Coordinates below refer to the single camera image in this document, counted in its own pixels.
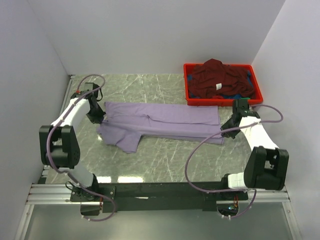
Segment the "lavender t shirt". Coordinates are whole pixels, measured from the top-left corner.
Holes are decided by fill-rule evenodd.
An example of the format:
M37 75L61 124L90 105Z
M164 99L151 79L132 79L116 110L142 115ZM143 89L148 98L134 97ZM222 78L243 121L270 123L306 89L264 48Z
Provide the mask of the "lavender t shirt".
M128 154L143 136L201 142L221 129L217 106L107 101L105 110L97 133Z

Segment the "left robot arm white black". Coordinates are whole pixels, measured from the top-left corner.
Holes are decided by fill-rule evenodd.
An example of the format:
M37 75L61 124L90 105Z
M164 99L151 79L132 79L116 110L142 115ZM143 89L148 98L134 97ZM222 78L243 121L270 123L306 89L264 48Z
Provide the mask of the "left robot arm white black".
M97 177L80 165L80 146L76 130L84 117L91 123L100 124L105 112L94 94L80 97L74 94L66 109L57 120L39 129L40 157L43 165L51 166L59 174L66 174L88 201L100 195Z

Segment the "dark red t shirt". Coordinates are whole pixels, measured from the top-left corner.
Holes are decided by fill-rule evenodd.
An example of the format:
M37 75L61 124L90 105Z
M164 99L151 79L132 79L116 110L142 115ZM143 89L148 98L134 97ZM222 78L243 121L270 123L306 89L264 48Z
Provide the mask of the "dark red t shirt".
M201 99L236 94L254 98L255 90L248 83L247 74L248 70L243 67L223 64L212 58L194 67L191 73L192 80L187 83L188 90Z

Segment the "red plastic bin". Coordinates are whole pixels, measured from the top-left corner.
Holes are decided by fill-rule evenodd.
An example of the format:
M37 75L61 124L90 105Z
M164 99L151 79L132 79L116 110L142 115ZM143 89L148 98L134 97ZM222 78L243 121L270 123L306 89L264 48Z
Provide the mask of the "red plastic bin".
M218 107L231 107L234 99L222 99L222 98L191 98L188 87L188 75L190 75L196 65L202 65L202 63L185 63L183 65L183 76L184 76L184 92L185 100L188 106L218 106ZM248 100L249 105L262 104L264 99L261 93L254 69L249 64L231 64L234 67L242 67L250 71L250 82L253 84L254 97Z

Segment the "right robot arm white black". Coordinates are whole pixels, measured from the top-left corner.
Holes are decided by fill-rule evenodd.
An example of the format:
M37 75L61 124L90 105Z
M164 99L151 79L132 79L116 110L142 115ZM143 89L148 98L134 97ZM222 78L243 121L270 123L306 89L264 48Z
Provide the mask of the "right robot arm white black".
M235 138L242 132L251 149L251 154L243 172L227 176L227 181L219 187L222 198L230 200L237 190L264 189L280 191L284 188L287 175L289 153L279 148L266 132L257 113L242 116L234 113L221 127L226 138Z

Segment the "aluminium front rail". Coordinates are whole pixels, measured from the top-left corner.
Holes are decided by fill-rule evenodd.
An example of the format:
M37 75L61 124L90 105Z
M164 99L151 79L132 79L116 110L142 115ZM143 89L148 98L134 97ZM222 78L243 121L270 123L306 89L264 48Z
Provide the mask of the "aluminium front rail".
M258 189L256 196L250 190L248 200L241 200L241 203L289 203L291 201L286 190L269 191ZM27 196L27 205L68 205L73 202L70 200L71 191L63 184L32 184Z

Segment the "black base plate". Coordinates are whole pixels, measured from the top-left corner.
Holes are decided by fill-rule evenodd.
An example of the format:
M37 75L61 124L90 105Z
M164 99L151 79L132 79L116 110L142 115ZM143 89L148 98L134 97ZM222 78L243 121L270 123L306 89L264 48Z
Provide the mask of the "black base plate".
M130 211L202 210L215 212L218 201L244 201L248 194L242 191L204 193L186 182L101 183L97 192L107 199L90 194L67 182L70 201L80 203L84 216L99 213Z

